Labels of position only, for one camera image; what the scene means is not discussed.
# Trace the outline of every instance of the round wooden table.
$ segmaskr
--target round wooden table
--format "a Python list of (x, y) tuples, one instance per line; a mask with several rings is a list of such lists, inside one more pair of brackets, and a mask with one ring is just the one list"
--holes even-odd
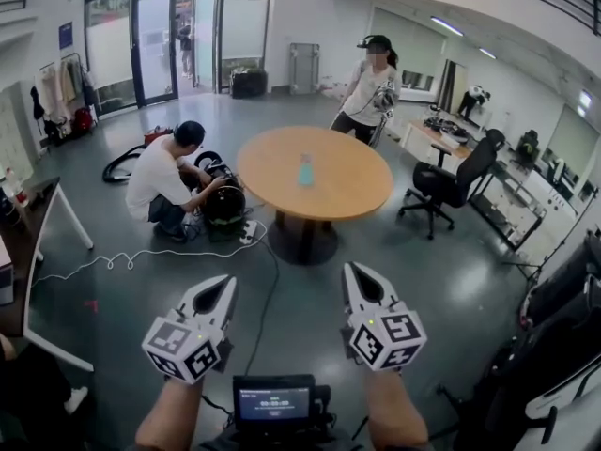
[[(303, 154), (313, 165), (310, 186), (298, 183)], [(273, 251), (291, 263), (328, 260), (338, 243), (331, 221), (373, 212), (393, 191), (391, 170), (372, 148), (314, 127), (260, 133), (239, 152), (238, 173), (251, 193), (276, 209), (268, 238)]]

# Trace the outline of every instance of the sneaker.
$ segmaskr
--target sneaker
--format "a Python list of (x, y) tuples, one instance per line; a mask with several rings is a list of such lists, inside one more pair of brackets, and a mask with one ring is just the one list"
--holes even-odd
[(69, 401), (65, 403), (65, 411), (67, 414), (73, 414), (77, 408), (79, 408), (79, 405), (82, 404), (86, 396), (86, 387), (71, 389), (71, 397), (69, 398)]
[(183, 225), (181, 225), (179, 227), (179, 229), (177, 230), (177, 232), (174, 234), (173, 232), (169, 232), (167, 231), (161, 223), (157, 223), (154, 226), (155, 230), (162, 236), (167, 237), (169, 239), (171, 239), (173, 242), (180, 242), (180, 243), (184, 243), (185, 241), (188, 240), (188, 236), (186, 235), (186, 231), (183, 227)]

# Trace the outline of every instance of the person in doorway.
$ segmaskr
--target person in doorway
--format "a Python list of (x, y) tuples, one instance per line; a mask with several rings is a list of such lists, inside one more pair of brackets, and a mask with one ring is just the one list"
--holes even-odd
[(490, 94), (485, 92), (480, 86), (471, 86), (468, 91), (463, 94), (463, 100), (459, 105), (457, 114), (461, 116), (461, 113), (465, 110), (465, 119), (470, 120), (470, 114), (476, 103), (484, 105), (486, 101), (490, 100)]
[(367, 60), (355, 67), (346, 95), (342, 100), (340, 112), (331, 125), (331, 129), (349, 133), (355, 131), (355, 137), (369, 145), (374, 130), (382, 114), (372, 104), (378, 89), (390, 83), (398, 98), (403, 81), (396, 70), (398, 56), (393, 45), (383, 35), (374, 35), (367, 43)]
[(189, 23), (182, 26), (177, 32), (177, 39), (179, 40), (179, 49), (181, 50), (181, 63), (184, 66), (184, 71), (181, 74), (182, 77), (188, 79), (192, 78), (192, 40), (190, 34), (192, 28)]
[[(131, 172), (125, 197), (134, 219), (157, 223), (155, 228), (173, 241), (185, 242), (182, 222), (208, 195), (226, 183), (211, 180), (204, 170), (187, 163), (184, 157), (196, 152), (205, 139), (198, 122), (187, 121), (173, 135), (155, 139), (137, 160)], [(192, 196), (191, 190), (202, 189)]]
[(71, 389), (55, 358), (30, 344), (17, 354), (0, 334), (0, 408), (19, 419), (28, 443), (11, 440), (7, 449), (84, 449), (72, 414), (87, 388)]

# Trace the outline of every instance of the screen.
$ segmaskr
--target screen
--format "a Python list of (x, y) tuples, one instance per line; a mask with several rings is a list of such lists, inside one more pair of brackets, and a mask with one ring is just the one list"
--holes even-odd
[(239, 390), (240, 418), (249, 421), (306, 419), (309, 388)]

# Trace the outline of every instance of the man crouching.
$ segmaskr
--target man crouching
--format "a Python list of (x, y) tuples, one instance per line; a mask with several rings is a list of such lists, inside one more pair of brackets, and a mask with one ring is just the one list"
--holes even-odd
[[(131, 216), (143, 222), (155, 222), (156, 228), (173, 241), (185, 242), (182, 221), (207, 200), (208, 195), (225, 185), (204, 170), (187, 163), (205, 139), (205, 129), (198, 122), (187, 121), (170, 135), (155, 139), (140, 155), (125, 197)], [(202, 188), (192, 196), (191, 189)]]

